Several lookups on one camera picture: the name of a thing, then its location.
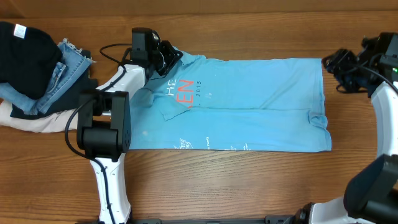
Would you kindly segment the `light blue printed t-shirt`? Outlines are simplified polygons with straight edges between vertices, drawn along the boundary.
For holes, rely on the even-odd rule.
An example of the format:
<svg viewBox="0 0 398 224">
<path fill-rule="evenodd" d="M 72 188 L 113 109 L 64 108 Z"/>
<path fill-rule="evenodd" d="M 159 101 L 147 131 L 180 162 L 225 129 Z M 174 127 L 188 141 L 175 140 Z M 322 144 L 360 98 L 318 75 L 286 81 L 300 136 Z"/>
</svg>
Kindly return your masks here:
<svg viewBox="0 0 398 224">
<path fill-rule="evenodd" d="M 131 149 L 331 149 L 318 58 L 219 60 L 184 53 L 131 99 Z"/>
</svg>

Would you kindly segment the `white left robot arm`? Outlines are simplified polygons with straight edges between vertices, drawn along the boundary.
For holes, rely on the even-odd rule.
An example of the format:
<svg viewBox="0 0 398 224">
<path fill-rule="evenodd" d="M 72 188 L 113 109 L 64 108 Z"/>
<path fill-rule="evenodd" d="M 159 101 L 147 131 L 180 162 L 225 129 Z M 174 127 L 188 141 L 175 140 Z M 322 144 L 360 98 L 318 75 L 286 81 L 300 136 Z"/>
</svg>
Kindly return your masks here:
<svg viewBox="0 0 398 224">
<path fill-rule="evenodd" d="M 130 99 L 147 82 L 165 77 L 182 55 L 156 31 L 133 28 L 116 74 L 97 89 L 80 93 L 71 115 L 77 119 L 78 144 L 72 151 L 88 159 L 94 170 L 100 200 L 97 223 L 131 222 L 124 173 L 132 138 Z"/>
</svg>

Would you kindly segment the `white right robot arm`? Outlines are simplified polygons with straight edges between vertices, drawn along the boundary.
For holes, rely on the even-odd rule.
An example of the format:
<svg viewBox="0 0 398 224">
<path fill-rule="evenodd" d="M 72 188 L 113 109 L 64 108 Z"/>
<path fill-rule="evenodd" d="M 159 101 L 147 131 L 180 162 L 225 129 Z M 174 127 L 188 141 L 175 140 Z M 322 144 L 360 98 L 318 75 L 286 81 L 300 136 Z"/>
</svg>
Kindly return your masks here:
<svg viewBox="0 0 398 224">
<path fill-rule="evenodd" d="M 397 223 L 397 33 L 364 38 L 361 46 L 359 54 L 339 49 L 322 64 L 345 93 L 367 92 L 376 114 L 376 159 L 350 180 L 344 196 L 265 223 Z"/>
</svg>

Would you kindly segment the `blue denim jeans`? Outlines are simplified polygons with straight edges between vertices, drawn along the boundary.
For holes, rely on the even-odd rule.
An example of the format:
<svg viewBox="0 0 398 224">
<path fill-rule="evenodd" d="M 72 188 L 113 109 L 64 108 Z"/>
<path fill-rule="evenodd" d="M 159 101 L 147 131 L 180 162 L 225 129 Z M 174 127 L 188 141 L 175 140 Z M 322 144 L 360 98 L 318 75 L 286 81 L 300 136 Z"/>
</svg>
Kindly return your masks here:
<svg viewBox="0 0 398 224">
<path fill-rule="evenodd" d="M 52 103 L 58 100 L 94 62 L 87 50 L 78 49 L 67 38 L 58 44 L 62 52 L 61 61 L 56 64 L 44 96 L 33 100 L 19 93 L 10 84 L 1 84 L 1 99 L 17 106 L 25 114 L 46 113 Z"/>
</svg>

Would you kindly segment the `dark navy folded garment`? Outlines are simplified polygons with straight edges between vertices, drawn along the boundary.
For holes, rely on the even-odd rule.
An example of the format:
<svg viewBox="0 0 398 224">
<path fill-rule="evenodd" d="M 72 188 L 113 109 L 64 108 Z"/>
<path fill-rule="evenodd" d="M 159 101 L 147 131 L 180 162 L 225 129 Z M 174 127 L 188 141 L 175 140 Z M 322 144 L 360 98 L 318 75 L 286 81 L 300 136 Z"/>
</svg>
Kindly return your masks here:
<svg viewBox="0 0 398 224">
<path fill-rule="evenodd" d="M 37 115 L 28 115 L 13 105 L 10 117 L 33 120 L 50 116 L 53 113 L 76 109 L 80 92 L 95 89 L 97 86 L 98 80 L 90 78 L 90 69 L 87 68 L 77 81 L 58 100 L 51 104 L 46 113 L 38 112 Z"/>
</svg>

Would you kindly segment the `beige folded cloth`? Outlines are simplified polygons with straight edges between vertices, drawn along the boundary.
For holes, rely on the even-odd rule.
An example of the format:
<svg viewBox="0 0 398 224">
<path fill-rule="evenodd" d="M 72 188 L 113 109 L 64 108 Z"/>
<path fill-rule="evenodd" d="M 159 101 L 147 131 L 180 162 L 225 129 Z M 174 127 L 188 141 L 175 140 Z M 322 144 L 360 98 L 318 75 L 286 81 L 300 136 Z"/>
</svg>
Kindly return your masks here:
<svg viewBox="0 0 398 224">
<path fill-rule="evenodd" d="M 39 119 L 20 119 L 11 117 L 12 105 L 1 103 L 1 126 L 8 126 L 33 133 L 58 133 L 65 130 L 66 123 L 74 110 L 62 111 Z"/>
</svg>

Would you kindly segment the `black folded garment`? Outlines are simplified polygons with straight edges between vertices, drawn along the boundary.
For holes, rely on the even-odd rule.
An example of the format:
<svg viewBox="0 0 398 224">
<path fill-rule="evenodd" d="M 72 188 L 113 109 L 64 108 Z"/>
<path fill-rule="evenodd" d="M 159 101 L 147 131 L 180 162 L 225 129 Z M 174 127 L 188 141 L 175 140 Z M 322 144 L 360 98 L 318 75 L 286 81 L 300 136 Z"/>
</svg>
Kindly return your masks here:
<svg viewBox="0 0 398 224">
<path fill-rule="evenodd" d="M 1 83 L 37 100 L 44 96 L 62 51 L 46 32 L 1 22 Z"/>
</svg>

